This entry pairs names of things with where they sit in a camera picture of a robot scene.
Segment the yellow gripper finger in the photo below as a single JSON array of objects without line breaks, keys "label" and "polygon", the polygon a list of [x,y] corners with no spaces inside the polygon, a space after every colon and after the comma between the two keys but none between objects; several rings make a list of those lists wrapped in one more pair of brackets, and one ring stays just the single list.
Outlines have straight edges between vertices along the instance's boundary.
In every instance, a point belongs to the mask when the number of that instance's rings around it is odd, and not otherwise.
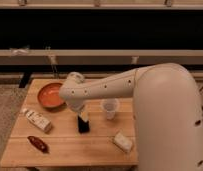
[{"label": "yellow gripper finger", "polygon": [[87,122],[89,120],[89,115],[86,111],[82,111],[80,114],[79,114],[79,117],[84,121],[84,122]]}]

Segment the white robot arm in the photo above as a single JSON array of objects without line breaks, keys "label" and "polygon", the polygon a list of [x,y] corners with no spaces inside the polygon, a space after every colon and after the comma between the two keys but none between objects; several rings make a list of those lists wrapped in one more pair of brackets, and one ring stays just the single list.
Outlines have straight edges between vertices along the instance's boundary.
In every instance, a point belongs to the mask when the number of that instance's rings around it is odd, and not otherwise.
[{"label": "white robot arm", "polygon": [[72,104],[131,98],[138,171],[203,171],[202,98],[183,66],[152,65],[85,83],[67,78],[59,96]]}]

